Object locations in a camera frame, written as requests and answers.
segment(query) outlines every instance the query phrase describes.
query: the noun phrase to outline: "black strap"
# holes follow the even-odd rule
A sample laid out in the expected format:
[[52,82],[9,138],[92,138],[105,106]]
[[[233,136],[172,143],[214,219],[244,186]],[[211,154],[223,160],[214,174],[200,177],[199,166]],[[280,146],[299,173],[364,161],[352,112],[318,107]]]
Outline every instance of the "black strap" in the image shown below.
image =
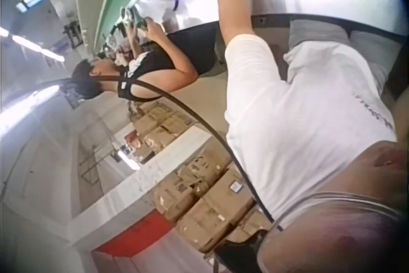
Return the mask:
[[136,97],[132,94],[131,92],[131,87],[132,87],[132,83],[131,82],[119,82],[118,83],[118,97],[120,98],[124,98],[127,100],[131,100],[133,102],[152,102],[156,99],[159,99],[161,96],[159,97],[155,97],[155,98],[141,98],[141,97]]

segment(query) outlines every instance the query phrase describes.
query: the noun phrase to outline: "white t-shirt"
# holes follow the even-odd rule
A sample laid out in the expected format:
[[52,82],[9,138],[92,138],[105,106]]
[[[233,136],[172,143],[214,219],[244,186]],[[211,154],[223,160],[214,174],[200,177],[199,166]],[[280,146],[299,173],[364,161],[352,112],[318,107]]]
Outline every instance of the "white t-shirt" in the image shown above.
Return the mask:
[[285,60],[287,82],[261,38],[240,35],[226,49],[228,143],[274,219],[372,144],[396,141],[392,116],[356,50],[304,42]]

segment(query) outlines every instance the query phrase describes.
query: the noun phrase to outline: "label on box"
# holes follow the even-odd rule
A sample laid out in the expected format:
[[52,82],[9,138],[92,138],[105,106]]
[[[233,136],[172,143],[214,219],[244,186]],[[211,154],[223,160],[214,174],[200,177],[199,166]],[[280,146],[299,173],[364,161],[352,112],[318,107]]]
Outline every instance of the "label on box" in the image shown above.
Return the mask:
[[180,193],[183,193],[183,192],[185,192],[185,191],[187,190],[187,187],[186,187],[184,184],[181,184],[181,185],[179,185],[179,186],[177,187],[177,190],[178,190]]
[[239,193],[244,187],[244,184],[240,183],[240,182],[233,182],[230,185],[230,190],[232,190],[234,193]]

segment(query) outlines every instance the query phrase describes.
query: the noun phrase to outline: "stacked cardboard boxes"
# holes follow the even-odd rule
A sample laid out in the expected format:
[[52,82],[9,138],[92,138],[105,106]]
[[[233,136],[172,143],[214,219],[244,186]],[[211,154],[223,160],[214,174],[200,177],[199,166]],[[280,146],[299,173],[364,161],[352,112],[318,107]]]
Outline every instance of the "stacked cardboard boxes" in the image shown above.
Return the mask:
[[145,115],[132,122],[139,137],[144,137],[174,113],[170,107],[160,102],[149,105],[143,111]]
[[176,137],[169,133],[165,128],[159,126],[153,129],[144,137],[146,144],[155,152],[161,152],[165,147],[171,144]]
[[209,252],[253,206],[243,178],[234,168],[178,221],[179,234],[195,249]]
[[[229,155],[217,143],[216,139],[210,139],[187,166],[167,176],[153,189],[155,206],[166,219],[176,222],[181,216],[179,213],[185,213],[193,205],[186,198],[196,202],[221,177]],[[188,187],[183,188],[183,194],[179,193],[180,185]]]
[[161,124],[161,127],[166,129],[175,137],[183,134],[189,127],[194,124],[194,120],[182,113],[175,112],[166,121]]
[[141,160],[146,160],[154,154],[161,152],[165,147],[172,143],[177,137],[183,134],[194,124],[194,120],[182,113],[173,111],[167,105],[157,102],[141,106],[144,116],[136,118],[132,122],[136,136],[140,142],[137,156]]
[[226,240],[242,243],[253,236],[259,230],[269,230],[271,222],[264,215],[260,207],[255,206],[250,212],[240,221],[237,228],[233,230]]
[[197,201],[192,188],[171,173],[152,192],[156,209],[169,221],[176,222]]
[[229,162],[229,153],[213,137],[193,160],[177,173],[193,188],[196,196],[201,197],[223,175]]

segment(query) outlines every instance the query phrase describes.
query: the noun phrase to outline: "person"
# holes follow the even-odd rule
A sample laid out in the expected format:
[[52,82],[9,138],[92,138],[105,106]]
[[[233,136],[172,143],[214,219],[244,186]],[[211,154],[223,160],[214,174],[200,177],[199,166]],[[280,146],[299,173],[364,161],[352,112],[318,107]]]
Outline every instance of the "person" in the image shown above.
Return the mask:
[[192,84],[198,76],[212,69],[216,61],[216,23],[166,35],[162,27],[150,18],[146,18],[146,22],[148,27],[145,35],[155,42],[152,50],[143,52],[136,39],[138,29],[129,25],[127,32],[133,59],[126,59],[121,53],[117,53],[115,61],[83,60],[75,67],[72,77],[78,78],[76,92],[83,99],[95,98],[105,91],[115,92],[120,98],[138,102],[158,99],[158,94],[130,82],[98,82],[92,77],[125,76],[150,83],[170,93]]
[[[370,272],[407,208],[407,151],[397,147],[380,99],[401,44],[292,18],[284,81],[268,44],[254,34],[247,0],[219,0],[219,19],[227,140],[280,226],[262,243],[260,269]],[[332,198],[297,205],[319,192]],[[352,205],[333,205],[334,193]]]

